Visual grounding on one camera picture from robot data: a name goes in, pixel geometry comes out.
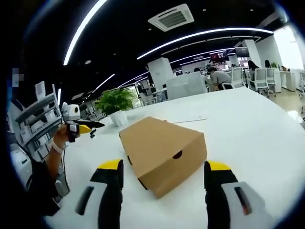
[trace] white flower pot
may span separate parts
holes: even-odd
[[[115,126],[122,126],[127,124],[127,115],[125,111],[117,111],[110,115],[111,120],[113,121]]]

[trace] cardboard box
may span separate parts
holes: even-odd
[[[122,130],[120,138],[138,180],[158,198],[206,160],[203,133],[152,117]]]

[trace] green plant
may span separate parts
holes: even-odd
[[[271,63],[271,67],[277,68],[277,63],[276,63],[276,62],[272,62],[272,63]]]
[[[102,110],[106,115],[111,115],[117,111],[124,111],[133,108],[132,99],[135,96],[126,89],[107,90],[102,93],[102,97],[95,101],[96,108]]]

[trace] box lid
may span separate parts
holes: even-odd
[[[178,154],[202,133],[147,117],[120,132],[126,155],[138,178]]]

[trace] floor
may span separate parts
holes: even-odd
[[[283,88],[281,93],[276,94],[276,97],[271,94],[270,100],[287,111],[288,115],[294,120],[298,121],[299,123],[303,123],[303,117],[305,117],[305,114],[301,114],[302,100],[300,99],[299,95],[299,91],[291,92]]]

